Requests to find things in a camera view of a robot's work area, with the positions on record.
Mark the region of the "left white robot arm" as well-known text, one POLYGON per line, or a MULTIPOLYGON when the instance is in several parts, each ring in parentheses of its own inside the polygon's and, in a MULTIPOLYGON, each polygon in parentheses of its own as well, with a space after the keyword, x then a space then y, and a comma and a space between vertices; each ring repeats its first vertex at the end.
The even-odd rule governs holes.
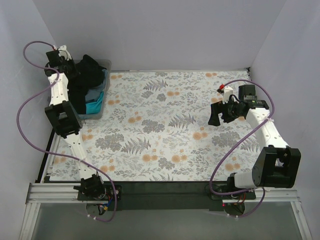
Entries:
POLYGON ((62 137, 71 150, 71 157, 77 160, 80 185, 74 189, 95 200, 106 196, 106 187, 98 171, 92 167, 81 136, 82 123, 79 115, 69 100, 69 80, 80 73, 65 46, 46 53, 48 64, 45 74, 53 85, 50 89, 51 99, 45 108, 45 114, 55 133, 62 137))

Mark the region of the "black t-shirt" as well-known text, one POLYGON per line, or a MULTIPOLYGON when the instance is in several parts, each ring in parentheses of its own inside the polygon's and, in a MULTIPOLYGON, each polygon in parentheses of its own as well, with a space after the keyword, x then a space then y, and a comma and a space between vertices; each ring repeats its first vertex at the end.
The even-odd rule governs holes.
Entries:
POLYGON ((75 64, 78 75, 68 80, 68 99, 75 111, 86 114, 86 95, 89 89, 101 85, 105 79, 104 67, 85 54, 79 63, 75 64))

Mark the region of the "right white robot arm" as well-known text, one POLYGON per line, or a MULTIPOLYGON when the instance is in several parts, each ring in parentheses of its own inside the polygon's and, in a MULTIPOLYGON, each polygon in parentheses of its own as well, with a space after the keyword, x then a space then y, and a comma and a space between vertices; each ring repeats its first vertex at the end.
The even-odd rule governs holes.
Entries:
POLYGON ((213 180, 209 180, 209 190, 217 196, 229 196, 237 199, 243 193, 254 191, 256 188, 286 188, 294 186, 301 152, 292 148, 281 137, 272 116, 275 105, 272 100, 258 99, 256 95, 258 84, 244 84, 238 88, 238 96, 233 93, 229 83, 222 84, 217 92, 223 95, 221 101, 211 104, 210 126, 218 127, 220 123, 230 123, 243 117, 252 130, 220 160, 218 166, 248 137, 255 135, 260 147, 260 154, 249 171, 232 173, 222 187, 215 190, 213 180))

